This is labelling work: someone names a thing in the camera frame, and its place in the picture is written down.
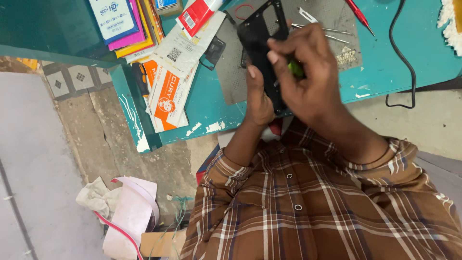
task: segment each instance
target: black cable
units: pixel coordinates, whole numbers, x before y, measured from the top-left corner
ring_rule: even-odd
[[[386,99],[385,99],[385,104],[386,104],[388,107],[402,106],[402,107],[404,107],[404,108],[412,109],[412,108],[415,107],[415,87],[416,87],[415,71],[414,71],[414,68],[411,66],[411,64],[406,60],[406,58],[404,57],[404,55],[400,52],[400,50],[398,49],[398,47],[397,47],[396,44],[395,44],[395,41],[393,40],[393,28],[394,28],[394,26],[395,26],[396,20],[397,20],[398,17],[400,16],[401,10],[403,9],[403,6],[404,6],[404,3],[405,3],[405,2],[406,2],[406,0],[401,0],[400,5],[399,5],[399,7],[398,7],[398,11],[396,11],[395,17],[393,18],[393,21],[391,21],[390,31],[389,31],[389,38],[390,38],[391,46],[392,46],[393,49],[395,50],[396,54],[399,56],[399,58],[404,62],[404,64],[407,66],[407,68],[408,68],[409,71],[411,72],[411,80],[412,80],[412,94],[411,94],[411,100],[412,100],[412,106],[401,105],[401,104],[388,105],[388,96],[389,96],[389,95],[387,95],[387,97],[386,97]]]

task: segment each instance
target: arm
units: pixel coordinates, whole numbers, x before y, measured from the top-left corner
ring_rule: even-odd
[[[290,34],[286,41],[269,40],[273,64],[287,106],[305,124],[331,140],[350,161],[368,163],[380,158],[387,142],[356,120],[341,103],[337,61],[319,24]],[[285,56],[293,55],[306,79],[296,81]]]
[[[334,143],[340,153],[336,165],[360,180],[364,193],[403,246],[418,250],[423,259],[457,258],[462,235],[453,202],[437,192],[425,170],[413,163],[414,145],[379,136],[345,109],[335,57],[320,25],[307,25],[286,41],[269,41],[268,46],[287,106]],[[302,63],[306,79],[294,79],[285,59],[289,54]]]
[[[354,164],[338,158],[338,165],[362,183],[364,193],[393,219],[393,229],[410,250],[423,259],[456,259],[462,252],[462,229],[454,205],[430,182],[427,172],[413,161],[417,147],[388,138],[389,149],[379,160]]]
[[[249,167],[266,125],[274,119],[273,104],[263,91],[263,76],[247,65],[247,111],[228,146],[221,149],[197,187],[181,259],[200,259],[208,240],[226,215],[236,192],[252,172]]]

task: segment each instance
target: pink package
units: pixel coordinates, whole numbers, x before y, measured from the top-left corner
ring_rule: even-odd
[[[122,48],[125,46],[129,46],[131,44],[139,43],[139,42],[146,40],[144,32],[143,32],[143,26],[141,25],[140,13],[138,12],[138,6],[136,5],[136,0],[129,0],[129,1],[130,1],[130,5],[132,6],[133,16],[135,16],[135,21],[140,31],[132,33],[121,39],[118,39],[116,41],[109,43],[108,45],[109,50],[115,50],[118,48]]]

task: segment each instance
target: teal table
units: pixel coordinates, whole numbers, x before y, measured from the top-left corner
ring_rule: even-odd
[[[410,72],[393,51],[388,38],[399,0],[386,4],[374,0],[355,0],[355,3],[368,18],[376,38],[357,21],[364,69],[361,71],[361,67],[357,67],[340,73],[342,101],[354,102],[410,89]],[[445,45],[442,29],[436,28],[440,8],[440,1],[408,0],[395,25],[395,42],[415,69],[417,87],[461,75],[462,59]],[[166,31],[174,24],[174,18],[163,19]],[[217,79],[215,71],[200,65],[186,103],[189,126],[161,133],[162,143],[209,134],[207,127],[210,129],[211,124],[224,126],[221,130],[239,126],[245,115],[246,103],[227,105]],[[390,97],[390,103],[393,104],[393,97]],[[188,135],[188,131],[198,123],[200,126]]]
[[[222,9],[242,1],[229,1]],[[410,89],[410,73],[388,38],[399,0],[355,2],[377,37],[357,22],[364,69],[358,67],[340,73],[342,101],[354,102]],[[445,45],[442,29],[436,28],[440,8],[439,0],[407,0],[395,26],[395,42],[415,69],[417,87],[461,76],[462,59]],[[163,18],[165,31],[174,26],[174,18]],[[200,65],[186,102],[189,126],[154,133],[131,68],[104,45],[86,0],[42,0],[27,5],[0,0],[0,24],[0,55],[108,68],[140,153],[178,140],[236,128],[244,118],[246,103],[227,105],[216,72]]]

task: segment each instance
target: red screwdriver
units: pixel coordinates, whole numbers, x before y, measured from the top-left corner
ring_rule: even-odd
[[[354,15],[358,17],[358,20],[364,24],[372,33],[372,35],[375,37],[374,32],[372,29],[369,27],[369,23],[366,20],[366,17],[363,15],[363,12],[356,6],[356,4],[353,2],[353,0],[345,0],[345,2],[350,6],[351,10],[353,10]]]

